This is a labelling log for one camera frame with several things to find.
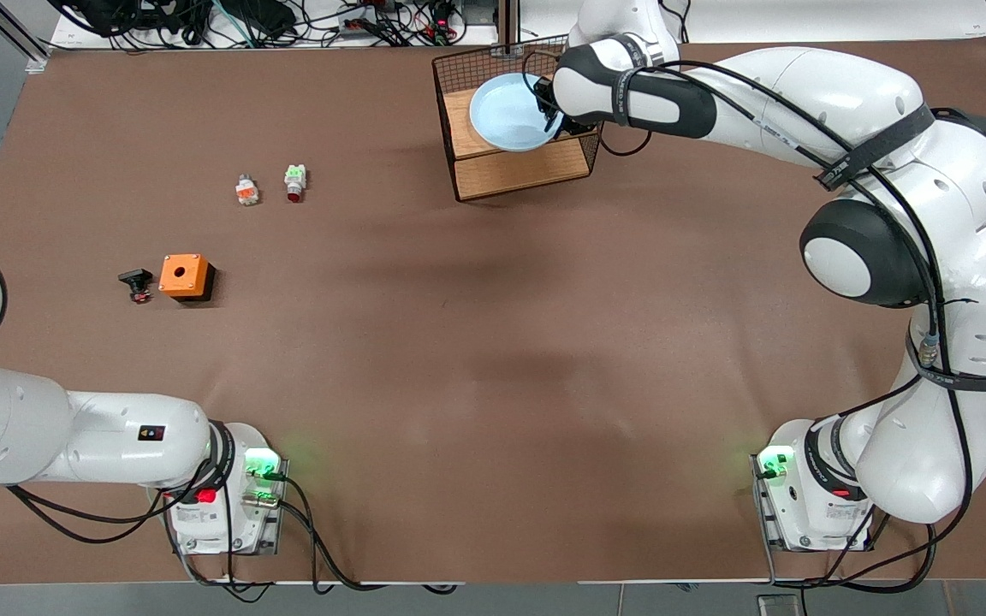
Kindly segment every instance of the orange box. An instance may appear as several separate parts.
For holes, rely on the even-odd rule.
[[[167,254],[157,289],[177,301],[211,299],[215,268],[202,254]]]

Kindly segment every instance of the black label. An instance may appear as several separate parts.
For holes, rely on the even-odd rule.
[[[140,441],[161,441],[165,436],[164,425],[141,425]]]

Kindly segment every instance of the gray floor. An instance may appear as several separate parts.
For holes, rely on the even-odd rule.
[[[47,36],[54,13],[43,1],[10,0],[8,4]],[[24,82],[24,62],[0,39],[0,141]],[[328,596],[314,596],[306,586],[271,589],[257,606],[242,606],[218,589],[188,583],[165,584],[68,584],[0,586],[0,616],[141,616],[169,613],[180,616],[223,616],[269,612],[270,616],[375,616],[379,613],[422,613],[425,616],[512,615],[532,616],[571,613],[575,616],[626,616],[677,613],[678,615],[754,616],[756,596],[775,594],[752,584],[704,584],[693,592],[674,586],[627,585],[579,586],[545,584],[526,586],[473,585],[449,597],[437,597],[422,589],[400,588],[360,594],[338,589]],[[986,582],[928,582],[904,595],[879,596],[819,589],[807,596],[811,616],[858,616],[877,613],[893,616],[986,616]]]

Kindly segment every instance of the brown tabletop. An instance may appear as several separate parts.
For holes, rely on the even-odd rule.
[[[829,47],[986,114],[985,40]],[[884,393],[907,313],[806,274],[798,235],[829,199],[809,169],[722,145],[656,138],[590,179],[455,203],[434,55],[56,54],[0,150],[0,366],[257,426],[361,580],[766,577],[748,453]],[[305,203],[282,194],[290,163]],[[261,205],[235,202],[240,173]],[[130,303],[117,274],[176,252],[219,268],[211,305]],[[134,486],[34,490],[146,506]],[[307,554],[287,526],[281,556],[235,570],[306,580]],[[827,562],[784,554],[780,574]],[[986,578],[986,483],[932,576]],[[0,583],[181,578],[158,523],[80,545],[0,488]]]

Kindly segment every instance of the light blue round plate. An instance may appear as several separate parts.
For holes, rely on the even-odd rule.
[[[528,74],[527,82],[535,86],[536,74]],[[525,85],[524,75],[498,75],[478,88],[470,98],[470,123],[482,139],[502,151],[533,151],[551,140],[561,125],[562,114],[547,130],[547,118],[539,110],[535,93]]]

